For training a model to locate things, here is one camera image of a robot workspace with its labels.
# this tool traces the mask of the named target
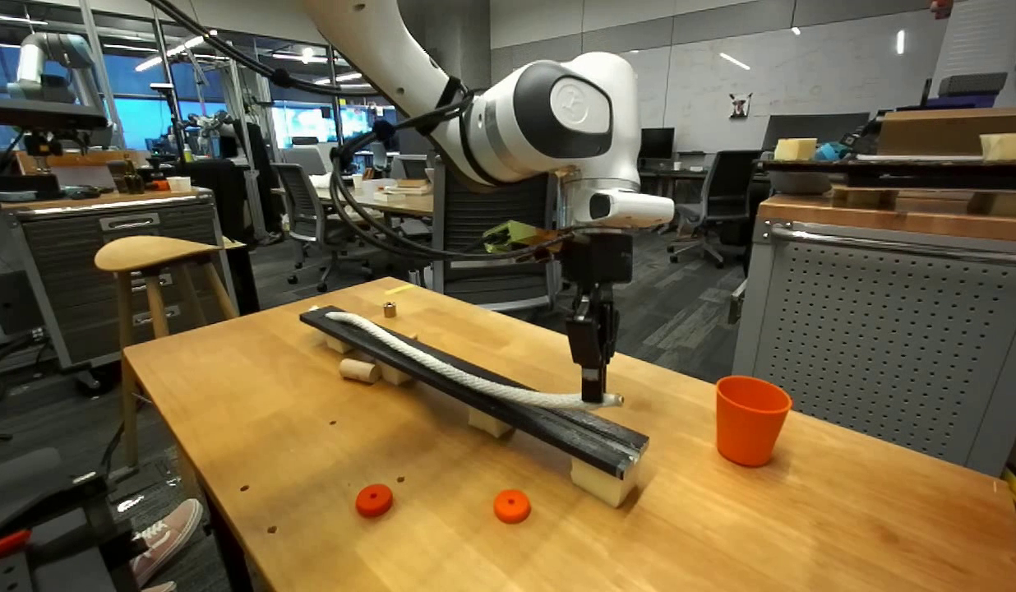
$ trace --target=wall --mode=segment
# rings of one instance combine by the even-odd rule
[[[956,4],[933,78],[962,73],[1005,73],[995,106],[1016,106],[1016,0]]]
[[[494,48],[558,41],[566,32],[651,22],[749,0],[494,0]]]
[[[899,30],[908,30],[903,57],[894,57]],[[614,12],[603,0],[494,0],[491,36],[494,78],[528,59],[620,53],[638,68],[642,125],[676,129],[682,152],[719,152],[759,149],[771,113],[920,101],[942,22],[926,12],[926,0],[649,0],[629,11],[614,4]],[[746,123],[730,123],[730,91],[754,91]]]
[[[940,22],[923,12],[806,25],[623,53],[638,68],[642,125],[674,129],[682,152],[759,149],[770,115],[876,113],[920,101],[933,75]],[[754,97],[730,123],[732,97]]]

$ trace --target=orange cup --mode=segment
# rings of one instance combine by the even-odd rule
[[[754,375],[718,380],[718,453],[744,467],[771,459],[777,435],[793,410],[793,399]]]

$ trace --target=office chair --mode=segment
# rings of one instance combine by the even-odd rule
[[[320,248],[331,261],[320,270],[320,293],[330,285],[330,275],[345,255],[345,248],[353,242],[353,232],[341,221],[330,213],[330,207],[314,196],[314,187],[310,184],[310,175],[302,166],[279,161],[273,166],[279,187],[281,187],[281,232],[298,242],[298,261],[294,266],[294,275],[286,282],[298,280],[298,270],[310,261],[310,251]]]
[[[255,314],[261,300],[250,266],[250,248],[255,242],[255,232],[247,213],[247,167],[237,167],[234,161],[222,157],[210,157],[210,161],[188,161],[176,170],[188,175],[196,187],[210,187],[221,232],[247,242],[247,251],[227,251],[227,264],[237,293],[237,309]]]
[[[552,226],[552,196],[548,175],[491,192],[434,161],[434,248],[473,253],[479,232],[503,221]],[[484,309],[528,314],[548,305],[561,280],[558,264],[436,261],[427,282]]]
[[[724,266],[725,255],[746,253],[744,241],[725,241],[725,232],[744,232],[744,221],[754,216],[749,182],[755,161],[759,152],[718,152],[701,192],[701,204],[682,204],[682,226],[701,241],[702,255],[710,255],[718,266]]]

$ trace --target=wooden stool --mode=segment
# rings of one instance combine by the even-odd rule
[[[137,272],[143,280],[143,296],[147,296],[147,319],[151,319],[151,337],[172,337],[167,327],[167,305],[165,305],[165,293],[157,285],[157,275],[167,266],[201,266],[210,280],[210,288],[216,296],[221,314],[231,319],[237,315],[237,305],[231,300],[231,293],[222,288],[216,266],[212,266],[216,248],[210,242],[195,242],[195,241],[176,241],[176,237],[120,237],[104,242],[91,264],[102,272],[116,275],[116,303],[119,303],[119,346],[130,346],[134,342],[134,327],[130,327],[130,275]],[[137,380],[134,371],[120,363],[120,429],[124,429],[124,453],[128,453],[128,467],[140,464],[140,452],[137,452]]]

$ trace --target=wooden table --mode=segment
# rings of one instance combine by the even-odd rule
[[[100,193],[100,196],[60,196],[60,201],[9,201],[4,204],[4,212],[13,212],[17,216],[43,216],[43,213],[67,213],[67,212],[196,201],[206,193],[210,193],[206,187],[195,187],[195,192]]]
[[[1004,480],[806,419],[771,467],[713,452],[713,386],[614,355],[612,420],[651,435],[642,498],[612,511],[566,456],[491,442],[440,395],[338,377],[298,321],[341,305],[531,387],[575,387],[566,339],[377,280],[130,346],[124,363],[273,590],[1016,590]],[[395,511],[356,515],[359,486]],[[495,522],[522,486],[531,515]]]
[[[331,196],[330,192],[330,179],[310,179],[320,196]],[[380,212],[387,216],[418,216],[418,221],[432,221],[434,216],[434,193],[427,182],[359,182],[359,187],[353,192],[353,196],[363,207]]]
[[[867,226],[867,229],[1016,242],[1016,216],[832,207],[827,201],[813,201],[813,196],[770,196],[759,204],[759,221],[806,221],[806,225],[832,225],[832,226]]]

